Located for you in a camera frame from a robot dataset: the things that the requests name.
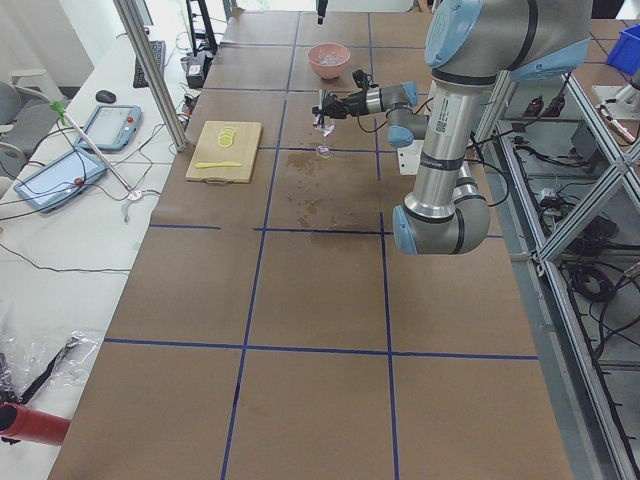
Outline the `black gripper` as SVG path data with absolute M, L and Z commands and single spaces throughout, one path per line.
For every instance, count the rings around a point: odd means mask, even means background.
M 326 17 L 328 0 L 316 0 L 317 24 L 322 25 Z M 320 118 L 347 118 L 368 114 L 367 94 L 364 91 L 340 98 L 329 90 L 320 92 L 320 105 L 312 107 L 312 113 Z

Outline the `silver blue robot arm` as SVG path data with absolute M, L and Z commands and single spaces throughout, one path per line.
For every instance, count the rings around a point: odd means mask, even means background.
M 383 112 L 388 141 L 424 141 L 414 187 L 393 210 L 394 240 L 407 255 L 464 254 L 488 233 L 487 201 L 465 163 L 482 90 L 499 72 L 515 81 L 569 73 L 586 59 L 589 1 L 443 1 L 430 23 L 425 62 L 434 103 L 427 117 L 412 111 L 414 83 L 373 87 L 364 72 L 358 92 L 340 99 L 324 92 L 312 112 L 320 120 Z

